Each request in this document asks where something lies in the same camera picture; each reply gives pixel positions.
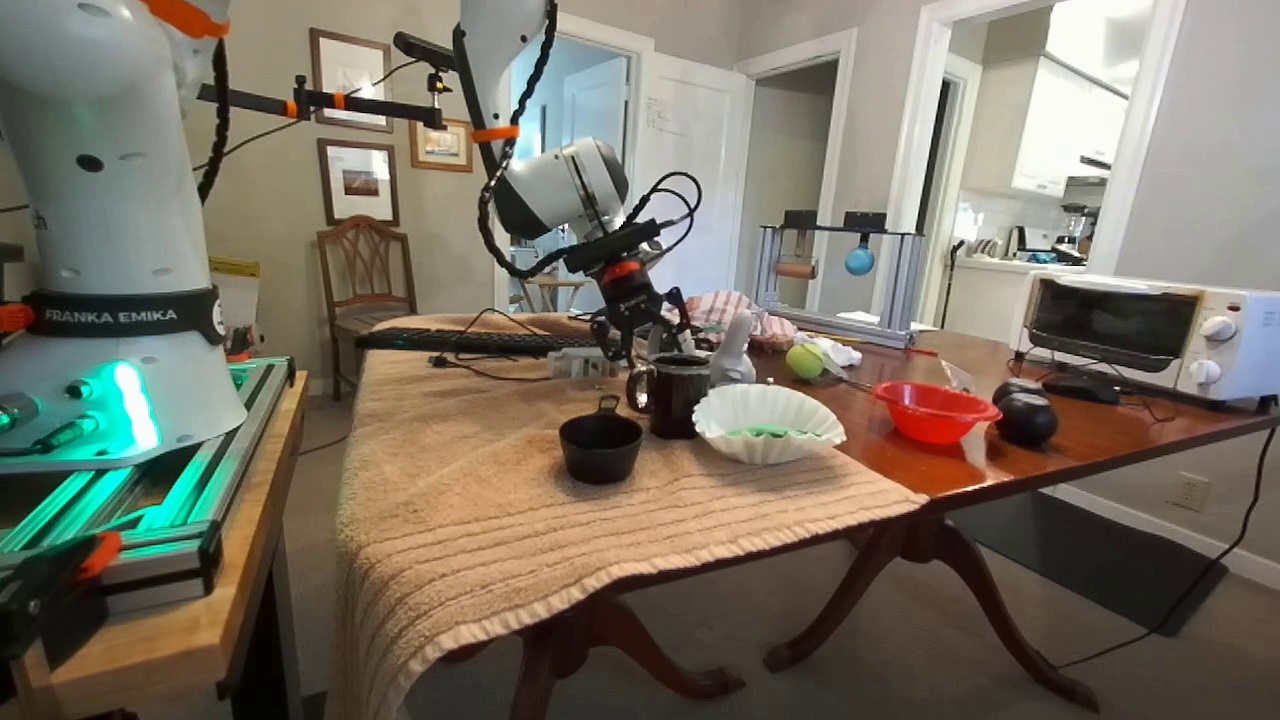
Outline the robot base mount frame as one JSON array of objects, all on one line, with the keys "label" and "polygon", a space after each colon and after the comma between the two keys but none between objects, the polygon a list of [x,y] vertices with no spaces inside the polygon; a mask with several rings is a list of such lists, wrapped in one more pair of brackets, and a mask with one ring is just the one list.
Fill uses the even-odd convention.
[{"label": "robot base mount frame", "polygon": [[228,511],[257,444],[293,390],[293,364],[283,355],[237,362],[233,384],[248,408],[237,432],[131,469],[8,478],[0,569],[13,572],[68,542],[116,533],[121,553],[101,572],[112,613],[203,602],[215,588]]}]

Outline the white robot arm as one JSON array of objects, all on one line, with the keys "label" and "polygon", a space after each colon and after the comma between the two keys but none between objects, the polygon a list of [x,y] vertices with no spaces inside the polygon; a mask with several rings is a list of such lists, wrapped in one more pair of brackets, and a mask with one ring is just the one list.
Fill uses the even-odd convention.
[{"label": "white robot arm", "polygon": [[[0,125],[35,225],[40,278],[3,307],[0,466],[129,469],[243,426],[222,362],[182,104],[195,61],[228,33],[228,0],[0,0]],[[625,362],[636,338],[682,344],[678,294],[647,265],[663,225],[594,142],[519,160],[522,104],[499,90],[519,52],[547,52],[555,0],[458,0],[449,43],[396,48],[463,90],[485,155],[486,243],[567,227],[555,253],[594,281],[592,338]]]}]

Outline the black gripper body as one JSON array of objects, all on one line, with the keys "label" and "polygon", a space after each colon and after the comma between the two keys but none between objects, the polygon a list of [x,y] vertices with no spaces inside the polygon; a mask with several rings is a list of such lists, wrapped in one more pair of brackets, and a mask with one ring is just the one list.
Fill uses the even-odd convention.
[{"label": "black gripper body", "polygon": [[600,307],[588,316],[588,330],[609,362],[636,362],[636,340],[658,352],[689,352],[697,344],[682,294],[658,294],[643,259],[613,259],[592,281]]}]

